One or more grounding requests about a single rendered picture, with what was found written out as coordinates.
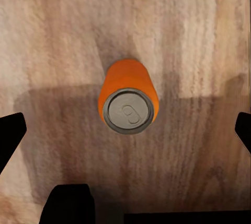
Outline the can of soda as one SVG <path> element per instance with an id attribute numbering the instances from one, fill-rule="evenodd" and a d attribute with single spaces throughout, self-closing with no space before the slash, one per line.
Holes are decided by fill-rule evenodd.
<path id="1" fill-rule="evenodd" d="M 159 110 L 159 99 L 144 65 L 132 59 L 115 62 L 108 70 L 98 98 L 101 119 L 120 135 L 148 129 Z"/>

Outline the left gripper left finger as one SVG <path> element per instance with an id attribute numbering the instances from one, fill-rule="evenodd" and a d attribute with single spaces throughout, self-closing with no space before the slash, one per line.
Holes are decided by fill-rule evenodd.
<path id="1" fill-rule="evenodd" d="M 25 118 L 21 112 L 0 118 L 0 174 L 26 131 Z"/>

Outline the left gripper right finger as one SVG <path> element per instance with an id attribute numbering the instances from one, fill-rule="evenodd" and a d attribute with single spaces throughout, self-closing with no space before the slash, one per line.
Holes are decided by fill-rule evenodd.
<path id="1" fill-rule="evenodd" d="M 251 153 L 251 114 L 240 112 L 238 114 L 235 132 Z"/>

